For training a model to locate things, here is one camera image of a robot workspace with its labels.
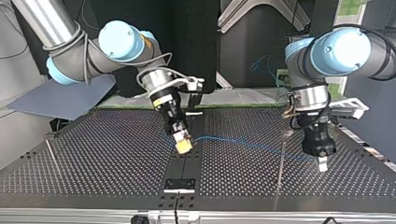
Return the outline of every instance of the perforated metal table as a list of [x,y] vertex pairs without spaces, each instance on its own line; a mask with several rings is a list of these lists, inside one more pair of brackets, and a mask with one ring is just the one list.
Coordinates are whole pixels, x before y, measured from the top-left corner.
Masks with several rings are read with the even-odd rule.
[[[288,129],[282,111],[203,109],[189,117],[199,141],[179,156],[157,112],[93,110],[49,140],[49,148],[43,144],[0,172],[0,222],[18,208],[396,213],[396,174],[337,129],[331,134],[338,152],[324,174],[302,152],[302,133],[287,139],[279,188]],[[167,179],[180,178],[196,180],[194,194],[163,193]]]

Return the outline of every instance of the gray panel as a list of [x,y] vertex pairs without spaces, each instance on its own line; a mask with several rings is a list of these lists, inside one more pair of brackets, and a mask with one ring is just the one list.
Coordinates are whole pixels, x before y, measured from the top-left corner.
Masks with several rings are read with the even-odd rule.
[[341,131],[331,135],[338,152],[319,173],[301,149],[303,133],[287,143],[281,188],[276,187],[282,108],[208,109],[203,135],[232,141],[198,142],[202,157],[187,162],[184,178],[199,187],[191,209],[205,211],[396,212],[396,174]]
[[[383,29],[395,11],[396,1],[376,0],[367,3],[362,25]],[[389,160],[396,162],[394,118],[396,80],[372,81],[369,78],[349,77],[346,97],[356,97],[370,107],[360,120],[341,120],[353,133],[378,150]]]
[[[166,175],[180,177],[182,166],[162,124],[151,110],[94,111],[51,141],[56,161],[44,149],[3,172],[0,206],[167,209]],[[15,197],[26,203],[9,203]]]

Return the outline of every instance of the black cable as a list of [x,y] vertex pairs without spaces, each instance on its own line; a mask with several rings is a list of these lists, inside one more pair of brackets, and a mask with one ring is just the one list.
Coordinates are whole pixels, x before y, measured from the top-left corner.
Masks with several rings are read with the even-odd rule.
[[296,0],[296,4],[294,5],[293,17],[291,19],[291,31],[290,31],[291,42],[293,42],[292,39],[293,39],[293,36],[294,36],[294,20],[296,18],[298,3],[299,3],[299,0]]
[[[332,30],[337,29],[337,28],[341,28],[341,27],[359,28],[359,29],[365,31],[366,33],[371,33],[373,35],[376,35],[376,36],[380,37],[386,44],[388,44],[389,47],[392,49],[392,51],[396,54],[396,46],[393,44],[393,42],[391,40],[389,40],[386,36],[382,35],[381,33],[379,33],[378,31],[376,31],[374,29],[371,29],[371,28],[368,28],[368,27],[365,27],[365,26],[362,26],[362,25],[358,25],[358,24],[351,24],[351,23],[335,25],[335,26],[331,27],[328,31],[316,36],[312,40],[312,42],[308,45],[308,47],[306,47],[306,49],[305,49],[304,56],[303,56],[303,72],[304,72],[304,75],[306,77],[308,77],[315,84],[325,85],[326,83],[318,81],[316,78],[314,78],[311,74],[308,73],[307,65],[306,65],[306,62],[307,62],[307,59],[308,59],[308,54],[311,51],[311,49],[313,48],[313,46],[315,45],[315,43],[319,39],[321,39],[323,36],[331,33]],[[372,80],[376,80],[376,81],[389,81],[389,80],[392,80],[392,79],[396,78],[396,73],[393,74],[390,77],[387,77],[387,78],[377,78],[377,77],[369,77],[369,78],[372,79]]]
[[84,1],[81,1],[81,6],[79,7],[78,14],[76,16],[76,21],[78,21],[79,17],[81,16],[82,8],[84,7]]
[[320,112],[318,113],[318,115],[315,117],[314,120],[312,120],[311,122],[309,122],[309,123],[306,124],[305,126],[294,127],[293,123],[294,123],[294,120],[295,120],[296,117],[292,117],[292,118],[290,119],[290,121],[289,121],[289,126],[290,126],[293,130],[299,131],[299,130],[305,129],[305,128],[307,128],[308,126],[310,126],[310,125],[315,124],[316,122],[318,122],[318,120],[322,117],[324,111],[327,109],[327,107],[329,107],[330,103],[332,102],[332,95],[331,95],[329,92],[328,92],[328,95],[329,95],[329,96],[328,96],[328,101],[327,101],[326,106],[323,107],[323,108],[320,110]]
[[[11,19],[8,17],[8,15],[7,15],[1,8],[0,8],[0,11],[1,11],[1,12],[3,13],[3,15],[6,17],[6,19],[7,19],[8,22],[9,22],[9,24],[11,24],[11,26],[15,29],[15,31],[22,37],[22,39],[24,39],[23,33],[17,28],[17,26],[14,25],[14,23],[11,21]],[[14,54],[14,55],[10,55],[10,56],[0,57],[0,60],[18,57],[18,56],[22,55],[24,52],[26,52],[26,50],[28,50],[28,48],[29,48],[29,47],[28,47],[27,42],[26,42],[26,45],[25,45],[24,49],[23,49],[21,52],[16,53],[16,54]]]
[[322,224],[329,224],[332,221],[334,224],[342,224],[341,222],[337,222],[334,217],[328,217]]

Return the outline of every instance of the cable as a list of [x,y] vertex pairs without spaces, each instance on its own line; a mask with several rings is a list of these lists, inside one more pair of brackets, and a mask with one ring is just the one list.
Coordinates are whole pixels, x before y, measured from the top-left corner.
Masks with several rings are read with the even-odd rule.
[[88,27],[90,27],[90,28],[92,28],[92,29],[94,29],[94,30],[99,30],[98,27],[95,27],[95,26],[90,25],[90,24],[87,22],[87,20],[85,20],[84,8],[85,8],[85,3],[86,3],[86,1],[87,1],[87,0],[84,0],[84,1],[82,2],[81,18],[82,18],[82,20],[84,21],[84,23],[85,23]]
[[142,80],[141,80],[141,77],[142,77],[143,75],[145,75],[146,73],[149,73],[149,72],[152,72],[152,71],[157,71],[157,70],[163,70],[163,71],[170,72],[170,73],[172,73],[172,74],[174,74],[174,75],[177,75],[177,76],[180,76],[180,77],[183,77],[183,78],[189,78],[189,77],[187,77],[186,75],[184,75],[184,74],[182,74],[182,73],[180,73],[180,72],[178,72],[178,71],[176,71],[176,70],[174,70],[174,69],[172,69],[172,68],[167,68],[167,67],[150,67],[150,68],[147,68],[147,69],[144,69],[144,70],[140,71],[140,72],[136,75],[136,82],[137,82],[137,84],[139,84],[139,86],[142,87],[142,88],[144,89],[145,87],[144,87],[144,84],[143,84],[143,82],[142,82]]
[[[268,150],[269,152],[277,154],[277,155],[282,154],[282,152],[280,150],[271,149],[271,148],[261,145],[261,144],[250,143],[250,142],[247,142],[244,140],[232,139],[232,138],[222,138],[222,137],[216,137],[216,136],[201,136],[199,138],[196,138],[193,142],[199,142],[199,141],[205,141],[205,140],[236,143],[236,144],[239,144],[239,145],[242,145],[245,147],[253,147],[256,149],[265,149],[265,150]],[[306,157],[306,156],[286,155],[286,157],[296,160],[296,161],[311,161],[312,160],[312,158]]]
[[[335,26],[331,27],[328,31],[326,31],[326,32],[324,32],[324,33],[322,33],[322,34],[316,36],[316,37],[312,40],[312,42],[308,45],[308,47],[306,47],[306,49],[305,49],[304,56],[303,56],[303,72],[304,72],[305,76],[308,77],[308,78],[309,78],[312,82],[314,82],[315,84],[325,85],[326,83],[325,83],[325,82],[320,82],[320,81],[318,81],[315,77],[313,77],[311,74],[308,73],[307,64],[306,64],[307,59],[308,59],[308,54],[309,54],[309,52],[311,51],[311,49],[313,48],[313,46],[315,45],[315,43],[316,43],[319,39],[321,39],[323,36],[325,36],[325,35],[331,33],[334,29],[342,28],[342,27],[358,28],[358,29],[361,29],[361,30],[365,31],[366,33],[374,34],[374,35],[380,37],[386,44],[388,44],[389,47],[393,50],[393,52],[396,54],[396,46],[393,44],[393,42],[390,41],[386,36],[382,35],[381,33],[379,33],[379,32],[376,31],[376,30],[373,30],[373,29],[371,29],[371,28],[368,28],[368,27],[365,27],[365,26],[362,26],[362,25],[351,24],[351,23],[345,23],[345,24],[335,25]],[[393,74],[393,75],[390,76],[390,77],[387,77],[387,78],[377,78],[377,77],[369,77],[369,78],[372,79],[372,80],[376,80],[376,81],[389,81],[389,80],[392,80],[392,79],[396,78],[396,73]]]
[[337,222],[334,217],[328,217],[322,224],[329,224],[330,222],[333,222],[334,224],[342,224],[341,222]]
[[294,20],[295,20],[295,18],[296,18],[298,2],[299,2],[299,0],[296,0],[296,4],[294,5],[293,17],[292,17],[292,19],[291,19],[291,32],[290,32],[291,43],[293,42],[293,35],[294,35]]
[[[12,13],[14,13],[14,10],[12,9],[11,6],[7,5],[7,4],[0,4],[0,7],[6,7],[8,8]],[[29,49],[29,46],[27,44],[27,42],[24,40],[24,35],[22,33],[22,31],[20,31],[16,25],[14,25],[14,23],[11,21],[11,19],[8,17],[8,15],[3,11],[3,9],[0,8],[0,11],[3,13],[3,15],[6,17],[6,19],[9,21],[9,24],[11,24],[11,26],[15,29],[15,31],[22,37],[23,41],[26,43],[25,47],[23,48],[23,50],[19,53],[10,55],[10,56],[5,56],[5,57],[0,57],[0,60],[5,60],[5,59],[11,59],[11,58],[15,58],[18,57],[20,55],[22,55],[24,52],[26,52],[26,50]]]
[[83,8],[84,8],[84,1],[82,1],[81,6],[79,7],[79,11],[78,11],[78,14],[77,14],[77,16],[76,16],[75,21],[78,21],[79,17],[81,16],[81,13],[82,13],[82,9],[83,9]]
[[332,102],[332,95],[328,92],[328,101],[325,107],[323,107],[320,112],[318,113],[318,115],[315,117],[315,119],[311,122],[309,122],[308,124],[305,124],[305,126],[300,126],[300,127],[294,127],[293,122],[295,120],[296,117],[292,117],[289,121],[289,126],[295,130],[295,131],[299,131],[302,129],[307,128],[308,126],[315,124],[316,122],[318,122],[318,120],[322,117],[324,111],[326,110],[327,107],[329,107],[330,103]]

